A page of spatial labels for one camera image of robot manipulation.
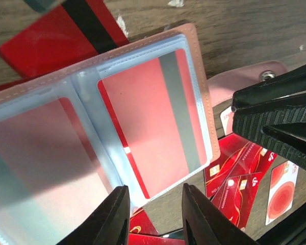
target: wood grain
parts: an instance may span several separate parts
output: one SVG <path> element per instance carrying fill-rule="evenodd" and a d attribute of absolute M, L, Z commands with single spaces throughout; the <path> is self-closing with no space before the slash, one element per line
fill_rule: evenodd
<path fill-rule="evenodd" d="M 115 18 L 122 16 L 131 41 L 181 20 L 195 23 L 208 78 L 267 60 L 281 60 L 289 69 L 306 64 L 306 1 L 185 0 L 181 8 L 168 6 L 169 0 L 105 2 Z M 0 45 L 39 17 L 22 0 L 0 0 Z M 16 79 L 18 75 L 0 59 L 0 84 Z M 228 105 L 230 102 L 214 108 L 218 136 L 223 134 L 218 114 Z M 281 161 L 277 159 L 272 168 Z M 254 239 L 306 202 L 306 172 L 300 169 L 293 208 L 265 226 L 271 169 L 260 184 L 246 229 Z M 188 182 L 204 191 L 202 173 Z M 182 226 L 181 193 L 178 186 L 145 206 L 161 233 Z"/>

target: gold chip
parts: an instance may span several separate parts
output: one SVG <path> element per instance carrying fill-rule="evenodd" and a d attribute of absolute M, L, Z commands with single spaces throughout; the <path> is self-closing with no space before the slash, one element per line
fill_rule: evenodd
<path fill-rule="evenodd" d="M 216 175 L 218 172 L 220 172 L 220 165 L 219 164 L 210 168 L 210 177 Z"/>
<path fill-rule="evenodd" d="M 287 162 L 285 165 L 284 173 L 286 174 L 288 171 L 289 171 L 289 162 Z"/>
<path fill-rule="evenodd" d="M 263 149 L 261 150 L 261 155 L 262 155 L 262 156 L 265 156 L 266 152 L 267 152 L 267 149 L 263 148 Z"/>
<path fill-rule="evenodd" d="M 243 190 L 246 188 L 246 184 L 247 184 L 247 180 L 242 180 L 240 182 L 240 187 L 239 187 L 239 190 Z"/>

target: magnetic stripe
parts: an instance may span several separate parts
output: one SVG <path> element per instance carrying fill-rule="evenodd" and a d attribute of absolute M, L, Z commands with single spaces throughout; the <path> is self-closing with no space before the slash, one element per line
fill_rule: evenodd
<path fill-rule="evenodd" d="M 175 52 L 159 57 L 171 107 L 178 127 L 189 172 L 200 168 L 194 131 Z"/>
<path fill-rule="evenodd" d="M 67 0 L 61 6 L 98 54 L 118 47 L 85 0 Z"/>

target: card holder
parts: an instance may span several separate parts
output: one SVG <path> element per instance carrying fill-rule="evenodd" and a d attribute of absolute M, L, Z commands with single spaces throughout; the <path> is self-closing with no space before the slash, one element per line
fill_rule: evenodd
<path fill-rule="evenodd" d="M 196 40 L 186 24 L 0 91 L 0 171 L 16 188 L 1 193 L 4 234 L 56 242 L 85 217 L 78 202 L 97 207 L 127 185 L 133 212 L 218 158 Z M 90 177 L 89 187 L 77 186 Z M 12 217 L 10 202 L 12 213 L 42 215 L 42 227 Z M 64 205 L 74 209 L 53 212 Z M 59 222 L 68 223 L 62 231 Z"/>
<path fill-rule="evenodd" d="M 108 154 L 122 164 L 117 169 L 124 183 L 135 174 L 142 203 L 211 161 L 207 119 L 184 35 L 72 78 Z"/>

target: red card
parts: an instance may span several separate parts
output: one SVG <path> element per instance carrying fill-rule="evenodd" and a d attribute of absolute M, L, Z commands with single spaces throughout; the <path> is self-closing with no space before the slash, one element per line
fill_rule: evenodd
<path fill-rule="evenodd" d="M 146 198 L 206 164 L 183 49 L 107 77 L 98 88 Z"/>
<path fill-rule="evenodd" d="M 228 177 L 240 176 L 244 174 L 249 174 L 254 172 L 256 166 L 260 160 L 260 152 L 262 147 L 255 143 L 249 143 L 246 148 L 241 152 L 237 162 L 235 163 L 234 168 L 230 171 Z M 223 182 L 220 189 L 217 191 L 215 196 L 212 199 L 212 203 L 220 208 L 221 198 L 223 194 L 223 189 L 226 186 L 226 182 Z"/>
<path fill-rule="evenodd" d="M 173 238 L 138 235 L 130 233 L 128 244 L 129 245 L 185 245 L 185 241 Z"/>
<path fill-rule="evenodd" d="M 128 43 L 102 0 L 67 0 L 0 46 L 0 56 L 32 77 Z"/>
<path fill-rule="evenodd" d="M 142 208 L 137 210 L 131 217 L 129 229 L 131 233 L 153 236 L 159 235 L 158 231 L 147 216 L 147 213 Z"/>
<path fill-rule="evenodd" d="M 245 230 L 263 174 L 227 178 L 219 210 L 239 229 Z"/>
<path fill-rule="evenodd" d="M 265 148 L 261 150 L 260 160 L 256 166 L 255 172 L 262 172 L 263 176 L 275 161 L 277 154 Z"/>
<path fill-rule="evenodd" d="M 211 198 L 222 185 L 249 141 L 231 134 L 219 140 L 221 155 L 205 168 L 206 195 Z"/>

